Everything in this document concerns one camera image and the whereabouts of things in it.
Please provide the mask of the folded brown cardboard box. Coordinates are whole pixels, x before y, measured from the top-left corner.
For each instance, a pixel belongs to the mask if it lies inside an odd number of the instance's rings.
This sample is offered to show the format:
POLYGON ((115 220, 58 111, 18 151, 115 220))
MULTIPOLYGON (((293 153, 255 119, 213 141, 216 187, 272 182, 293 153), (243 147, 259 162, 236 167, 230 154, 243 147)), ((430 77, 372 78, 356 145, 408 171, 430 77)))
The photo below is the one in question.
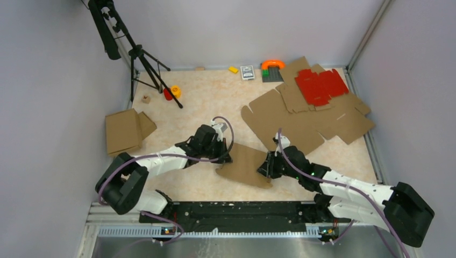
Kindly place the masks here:
POLYGON ((136 151, 143 140, 157 129, 144 113, 127 109, 105 117, 106 151, 108 156, 136 151))

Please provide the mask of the orange horseshoe toy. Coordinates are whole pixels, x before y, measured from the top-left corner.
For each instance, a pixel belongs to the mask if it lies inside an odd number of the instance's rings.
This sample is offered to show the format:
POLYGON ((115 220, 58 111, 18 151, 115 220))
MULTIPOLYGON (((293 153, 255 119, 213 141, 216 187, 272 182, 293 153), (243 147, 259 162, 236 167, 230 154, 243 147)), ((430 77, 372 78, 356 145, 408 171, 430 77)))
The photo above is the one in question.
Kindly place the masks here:
POLYGON ((279 69, 283 69, 286 64, 281 60, 266 60, 261 64, 262 70, 268 70, 269 67, 278 67, 279 69))

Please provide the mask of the grey lego base plate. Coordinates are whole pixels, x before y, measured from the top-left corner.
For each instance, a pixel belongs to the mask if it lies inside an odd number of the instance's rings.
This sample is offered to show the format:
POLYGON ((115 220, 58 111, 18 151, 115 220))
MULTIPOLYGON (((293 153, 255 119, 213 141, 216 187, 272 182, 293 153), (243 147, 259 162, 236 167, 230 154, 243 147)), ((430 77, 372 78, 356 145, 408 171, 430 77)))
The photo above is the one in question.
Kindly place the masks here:
POLYGON ((268 77, 262 76, 263 83, 283 82, 283 78, 280 74, 280 69, 278 67, 269 67, 268 70, 269 70, 269 76, 268 77))

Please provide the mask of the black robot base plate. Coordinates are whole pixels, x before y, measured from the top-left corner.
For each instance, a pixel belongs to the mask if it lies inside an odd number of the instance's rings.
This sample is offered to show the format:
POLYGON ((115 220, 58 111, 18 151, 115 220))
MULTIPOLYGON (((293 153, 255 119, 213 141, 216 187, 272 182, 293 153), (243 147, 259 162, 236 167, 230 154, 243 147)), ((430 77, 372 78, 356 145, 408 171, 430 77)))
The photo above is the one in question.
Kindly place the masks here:
POLYGON ((314 234, 321 241, 339 238, 346 233, 339 223, 350 223, 309 201, 179 202, 163 217, 181 225, 186 233, 307 233, 317 224, 314 234))

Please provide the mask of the large brown cardboard sheet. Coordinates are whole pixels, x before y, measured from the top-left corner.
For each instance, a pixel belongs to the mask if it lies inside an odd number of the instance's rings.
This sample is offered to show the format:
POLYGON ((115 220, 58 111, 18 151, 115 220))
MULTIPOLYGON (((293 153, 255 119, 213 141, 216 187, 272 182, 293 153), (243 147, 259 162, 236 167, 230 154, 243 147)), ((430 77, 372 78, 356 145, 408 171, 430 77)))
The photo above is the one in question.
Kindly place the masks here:
MULTIPOLYGON (((317 73, 326 71, 318 64, 310 66, 307 59, 301 57, 280 69, 283 83, 297 87, 295 77, 304 69, 317 73)), ((274 88, 243 106, 241 117, 269 151, 276 150, 273 138, 281 131, 304 154, 335 136, 349 145, 374 128, 374 122, 367 118, 371 109, 350 91, 332 98, 329 104, 333 108, 290 113, 274 88)))

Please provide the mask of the brown cardboard box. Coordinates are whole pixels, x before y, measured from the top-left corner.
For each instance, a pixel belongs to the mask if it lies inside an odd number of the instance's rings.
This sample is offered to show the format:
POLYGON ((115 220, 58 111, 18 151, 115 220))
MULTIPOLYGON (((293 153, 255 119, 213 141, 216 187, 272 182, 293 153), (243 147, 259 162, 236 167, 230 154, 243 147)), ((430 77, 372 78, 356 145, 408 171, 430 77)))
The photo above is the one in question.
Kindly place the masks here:
POLYGON ((234 143, 230 156, 232 163, 226 163, 217 168, 217 175, 234 182, 262 189, 269 189, 273 186, 270 178, 257 172, 257 169, 266 160, 266 152, 234 143))
POLYGON ((127 109, 105 117, 106 151, 108 156, 136 151, 143 140, 157 129, 144 113, 127 109))

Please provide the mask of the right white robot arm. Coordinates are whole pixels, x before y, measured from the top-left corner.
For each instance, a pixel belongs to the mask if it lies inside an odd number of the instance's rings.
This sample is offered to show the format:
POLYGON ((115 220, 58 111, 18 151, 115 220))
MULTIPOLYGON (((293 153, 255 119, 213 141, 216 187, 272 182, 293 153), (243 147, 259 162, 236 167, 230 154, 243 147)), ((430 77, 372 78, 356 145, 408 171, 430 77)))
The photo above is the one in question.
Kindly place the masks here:
POLYGON ((409 184, 367 183, 327 166, 310 162, 287 137, 274 139, 276 150, 267 153, 257 171, 270 179, 292 177, 315 192, 315 214, 321 221, 346 218, 394 231, 401 243, 421 247, 435 212, 409 184))

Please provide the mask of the playing card deck box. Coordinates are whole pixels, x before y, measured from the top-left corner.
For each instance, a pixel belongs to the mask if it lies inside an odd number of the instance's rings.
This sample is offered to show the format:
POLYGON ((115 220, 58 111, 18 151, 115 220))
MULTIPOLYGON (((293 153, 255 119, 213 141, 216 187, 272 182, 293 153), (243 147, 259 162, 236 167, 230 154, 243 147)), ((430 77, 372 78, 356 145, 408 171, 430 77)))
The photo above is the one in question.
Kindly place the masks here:
POLYGON ((255 79, 254 67, 252 65, 240 66, 241 79, 243 81, 250 81, 255 79))

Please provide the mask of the red flat cardboard blank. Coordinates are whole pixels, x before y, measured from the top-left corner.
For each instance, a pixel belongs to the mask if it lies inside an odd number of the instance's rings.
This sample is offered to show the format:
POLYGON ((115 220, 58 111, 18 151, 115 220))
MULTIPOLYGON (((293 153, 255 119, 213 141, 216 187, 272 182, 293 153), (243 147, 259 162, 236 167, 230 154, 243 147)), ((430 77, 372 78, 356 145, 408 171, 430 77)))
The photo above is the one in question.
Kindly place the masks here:
POLYGON ((349 93, 348 87, 335 69, 321 73, 304 69, 298 72, 295 82, 307 104, 315 107, 328 105, 332 98, 349 93))

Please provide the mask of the yellow round toy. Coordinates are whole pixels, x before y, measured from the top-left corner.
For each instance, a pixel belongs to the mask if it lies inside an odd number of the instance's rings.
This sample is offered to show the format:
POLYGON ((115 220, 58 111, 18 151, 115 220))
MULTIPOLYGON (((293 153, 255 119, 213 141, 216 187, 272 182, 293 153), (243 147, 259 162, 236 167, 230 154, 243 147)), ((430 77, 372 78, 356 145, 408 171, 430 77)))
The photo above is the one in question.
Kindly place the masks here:
POLYGON ((179 99, 181 97, 182 92, 181 92, 181 89, 180 89, 180 87, 178 85, 173 85, 171 87, 171 91, 172 91, 172 94, 173 94, 173 96, 175 98, 179 99))

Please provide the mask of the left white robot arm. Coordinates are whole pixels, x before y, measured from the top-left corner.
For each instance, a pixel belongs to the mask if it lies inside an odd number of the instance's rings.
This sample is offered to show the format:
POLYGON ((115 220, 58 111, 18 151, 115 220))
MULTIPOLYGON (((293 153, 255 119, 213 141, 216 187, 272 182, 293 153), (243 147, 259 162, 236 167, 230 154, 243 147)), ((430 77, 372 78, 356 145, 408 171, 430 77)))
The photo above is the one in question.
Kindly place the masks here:
POLYGON ((161 190, 146 190, 146 181, 201 162, 231 163, 234 143, 227 144, 226 130, 234 132, 230 123, 212 121, 210 125, 201 125, 186 141, 163 151, 143 156, 118 154, 95 186, 98 200, 118 215, 148 212, 159 222, 168 221, 173 213, 172 200, 161 190))

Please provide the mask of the small brown cardboard blank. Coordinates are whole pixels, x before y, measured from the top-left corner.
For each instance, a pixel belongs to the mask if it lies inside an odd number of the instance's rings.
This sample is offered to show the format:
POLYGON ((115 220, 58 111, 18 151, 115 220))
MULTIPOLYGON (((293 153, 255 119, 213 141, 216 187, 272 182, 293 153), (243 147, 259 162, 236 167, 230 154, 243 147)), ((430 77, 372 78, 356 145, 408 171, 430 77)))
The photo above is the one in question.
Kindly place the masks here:
POLYGON ((323 106, 314 106, 308 104, 304 99, 300 89, 295 86, 288 86, 285 83, 282 83, 275 89, 281 94, 286 109, 290 113, 322 111, 333 108, 333 105, 331 104, 326 104, 323 106))

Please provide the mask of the yellow small block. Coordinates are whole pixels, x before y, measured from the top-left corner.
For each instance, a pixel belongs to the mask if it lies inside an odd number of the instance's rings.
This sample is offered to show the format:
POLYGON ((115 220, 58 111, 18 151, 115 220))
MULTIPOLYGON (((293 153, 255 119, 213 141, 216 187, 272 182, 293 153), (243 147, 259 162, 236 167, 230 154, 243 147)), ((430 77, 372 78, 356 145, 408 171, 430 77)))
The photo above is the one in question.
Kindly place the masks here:
POLYGON ((239 69, 236 68, 236 67, 230 66, 230 67, 229 67, 229 71, 232 72, 232 73, 234 73, 234 74, 237 74, 238 71, 239 71, 239 69))

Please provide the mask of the small wooden cube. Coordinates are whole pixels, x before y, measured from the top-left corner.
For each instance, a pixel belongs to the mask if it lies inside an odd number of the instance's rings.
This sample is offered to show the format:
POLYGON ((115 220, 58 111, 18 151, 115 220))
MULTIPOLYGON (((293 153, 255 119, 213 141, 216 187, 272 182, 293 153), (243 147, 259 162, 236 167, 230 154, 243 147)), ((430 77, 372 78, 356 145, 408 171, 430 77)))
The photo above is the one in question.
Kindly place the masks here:
POLYGON ((141 98, 142 103, 149 104, 150 101, 151 101, 151 97, 149 95, 143 95, 143 97, 141 98))

